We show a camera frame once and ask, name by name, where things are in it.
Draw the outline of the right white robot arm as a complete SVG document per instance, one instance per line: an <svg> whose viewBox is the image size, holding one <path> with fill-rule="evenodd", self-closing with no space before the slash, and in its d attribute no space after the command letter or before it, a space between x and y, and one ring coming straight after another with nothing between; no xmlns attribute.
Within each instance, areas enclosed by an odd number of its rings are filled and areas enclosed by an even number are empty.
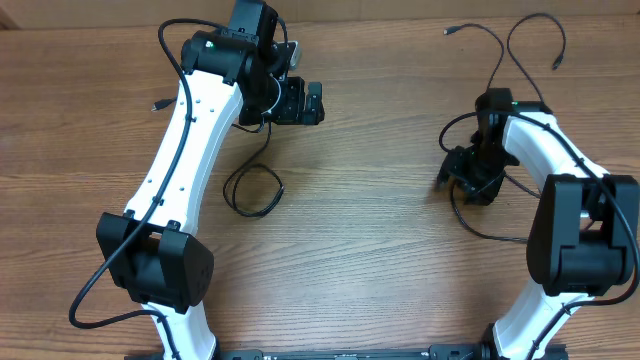
<svg viewBox="0 0 640 360"><path fill-rule="evenodd" d="M592 162L541 101L517 102L507 88L475 101L470 146L446 152L436 177L465 202L487 206L506 169L523 166L540 191L524 243L530 274L516 302L477 345L449 345L449 359L565 359L550 341L582 307L612 306L639 287L639 184Z"/></svg>

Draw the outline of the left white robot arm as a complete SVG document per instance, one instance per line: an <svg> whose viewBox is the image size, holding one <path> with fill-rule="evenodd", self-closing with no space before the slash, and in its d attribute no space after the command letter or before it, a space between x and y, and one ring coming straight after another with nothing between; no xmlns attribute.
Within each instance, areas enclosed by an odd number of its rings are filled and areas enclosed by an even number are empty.
<svg viewBox="0 0 640 360"><path fill-rule="evenodd" d="M203 299L214 269L196 237L202 198L233 126L313 126L324 118L322 86L290 75L295 41L263 1L239 1L230 22L199 22L172 64L179 75L174 112L155 159L121 214L103 214L96 238L104 271L150 317L165 359L213 359L215 335Z"/></svg>

